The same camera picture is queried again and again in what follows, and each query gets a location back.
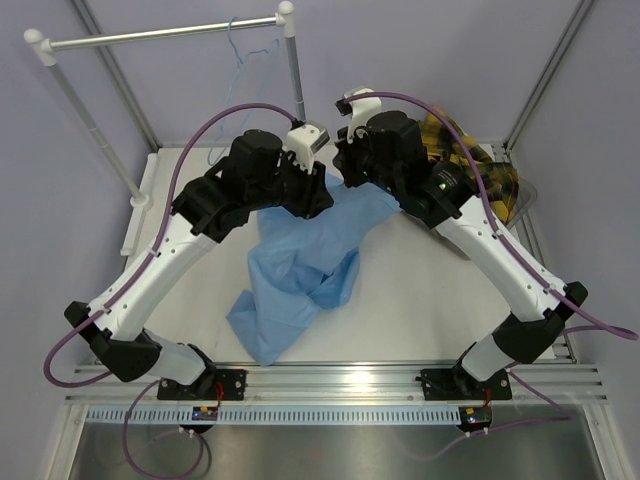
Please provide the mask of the light blue shirt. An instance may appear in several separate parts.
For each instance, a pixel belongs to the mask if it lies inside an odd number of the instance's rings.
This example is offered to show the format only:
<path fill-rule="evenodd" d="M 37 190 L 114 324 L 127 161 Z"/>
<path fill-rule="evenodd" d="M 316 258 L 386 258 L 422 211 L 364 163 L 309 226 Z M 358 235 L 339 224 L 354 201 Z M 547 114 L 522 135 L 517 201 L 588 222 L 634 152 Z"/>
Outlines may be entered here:
<path fill-rule="evenodd" d="M 315 218 L 283 207 L 257 214 L 260 240 L 247 255 L 250 289 L 226 318 L 251 358 L 275 363 L 323 312 L 347 304 L 368 233 L 399 212 L 398 201 L 375 185 L 326 185 L 334 203 Z"/>

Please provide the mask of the light blue wire hanger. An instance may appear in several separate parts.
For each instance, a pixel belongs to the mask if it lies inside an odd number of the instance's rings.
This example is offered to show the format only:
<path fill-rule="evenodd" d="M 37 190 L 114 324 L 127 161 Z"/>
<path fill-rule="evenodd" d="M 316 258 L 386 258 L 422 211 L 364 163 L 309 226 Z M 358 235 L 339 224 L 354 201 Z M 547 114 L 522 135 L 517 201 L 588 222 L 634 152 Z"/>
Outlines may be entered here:
<path fill-rule="evenodd" d="M 229 85 L 225 107 L 230 108 L 239 103 L 261 102 L 264 90 L 280 54 L 280 40 L 273 38 L 269 45 L 259 49 L 242 52 L 234 41 L 231 26 L 238 19 L 234 16 L 227 27 L 227 41 L 232 48 L 236 61 L 236 71 Z M 218 133 L 210 146 L 207 163 L 214 166 L 229 150 L 232 140 L 246 126 L 251 112 L 247 110 L 241 120 L 222 119 L 218 123 Z"/>

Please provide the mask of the yellow plaid shirt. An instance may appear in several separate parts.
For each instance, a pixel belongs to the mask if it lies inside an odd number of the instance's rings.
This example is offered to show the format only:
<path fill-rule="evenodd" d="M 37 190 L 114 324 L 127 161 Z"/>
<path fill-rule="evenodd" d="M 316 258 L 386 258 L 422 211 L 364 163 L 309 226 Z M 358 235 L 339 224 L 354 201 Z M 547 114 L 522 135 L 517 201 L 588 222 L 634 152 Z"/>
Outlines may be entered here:
<path fill-rule="evenodd" d="M 489 153 L 472 136 L 467 135 L 442 109 L 439 107 L 435 109 L 456 129 L 471 153 L 483 179 L 491 209 L 501 222 L 509 223 L 515 217 L 520 190 L 520 177 L 517 170 L 509 163 L 493 160 Z M 427 113 L 423 120 L 418 121 L 418 125 L 422 143 L 431 163 L 449 160 L 462 166 L 468 176 L 474 179 L 461 146 L 435 115 Z"/>

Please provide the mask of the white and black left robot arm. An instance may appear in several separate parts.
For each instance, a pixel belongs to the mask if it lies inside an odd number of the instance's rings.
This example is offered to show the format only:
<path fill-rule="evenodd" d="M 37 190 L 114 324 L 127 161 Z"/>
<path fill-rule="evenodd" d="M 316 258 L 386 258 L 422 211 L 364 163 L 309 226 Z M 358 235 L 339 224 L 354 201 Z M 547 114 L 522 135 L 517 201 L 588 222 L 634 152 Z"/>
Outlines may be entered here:
<path fill-rule="evenodd" d="M 224 157 L 170 201 L 147 250 L 101 296 L 66 308 L 65 318 L 83 328 L 82 338 L 109 374 L 122 382 L 163 378 L 194 399 L 212 392 L 212 360 L 145 324 L 187 271 L 244 226 L 251 212 L 283 207 L 311 219 L 332 206 L 326 168 L 316 159 L 328 140 L 326 129 L 313 123 L 293 128 L 284 139 L 258 129 L 236 137 Z"/>

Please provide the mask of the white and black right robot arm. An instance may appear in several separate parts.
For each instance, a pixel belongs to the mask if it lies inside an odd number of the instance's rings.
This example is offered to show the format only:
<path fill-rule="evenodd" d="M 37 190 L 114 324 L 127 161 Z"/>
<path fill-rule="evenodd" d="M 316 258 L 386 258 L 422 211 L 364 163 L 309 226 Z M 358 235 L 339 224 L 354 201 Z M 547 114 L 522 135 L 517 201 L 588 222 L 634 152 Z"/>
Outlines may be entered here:
<path fill-rule="evenodd" d="M 546 271 L 499 219 L 487 216 L 475 180 L 461 166 L 429 160 L 417 121 L 401 111 L 378 113 L 339 129 L 336 147 L 333 164 L 347 186 L 371 183 L 391 194 L 473 261 L 510 307 L 450 370 L 423 374 L 424 384 L 450 398 L 484 399 L 506 367 L 531 364 L 554 343 L 587 289 Z"/>

